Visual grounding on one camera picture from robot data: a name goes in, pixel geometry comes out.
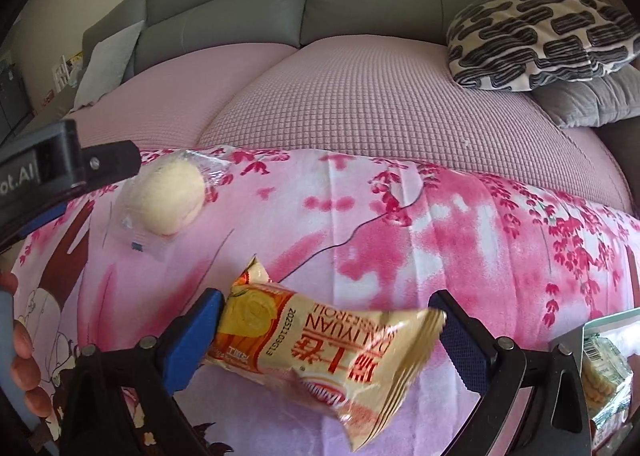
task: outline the yellow bun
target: yellow bun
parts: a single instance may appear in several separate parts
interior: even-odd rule
[[[161,165],[140,187],[143,227],[171,236],[191,223],[205,199],[205,183],[197,166],[180,159]]]

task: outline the metal screw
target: metal screw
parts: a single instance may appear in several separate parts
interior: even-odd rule
[[[498,337],[498,346],[500,346],[503,350],[513,350],[515,344],[508,337]]]
[[[558,351],[562,353],[565,357],[571,355],[571,350],[567,348],[564,344],[558,344]]]
[[[80,350],[80,353],[83,357],[90,357],[95,353],[95,344],[87,344],[87,346]]]
[[[153,335],[147,335],[146,337],[142,337],[140,339],[138,346],[140,346],[143,350],[150,350],[156,345],[157,342],[158,339],[156,339]]]

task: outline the black and white pillow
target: black and white pillow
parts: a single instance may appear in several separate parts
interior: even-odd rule
[[[480,0],[457,14],[447,42],[457,84],[530,91],[619,70],[640,54],[640,26],[595,0]]]

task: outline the hand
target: hand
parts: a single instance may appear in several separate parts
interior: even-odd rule
[[[0,288],[12,295],[18,288],[18,279],[14,274],[0,274]],[[36,416],[46,418],[52,413],[49,395],[38,384],[40,368],[31,356],[33,345],[26,328],[14,320],[14,348],[17,354],[11,364],[11,376],[15,385],[25,391],[24,402]]]

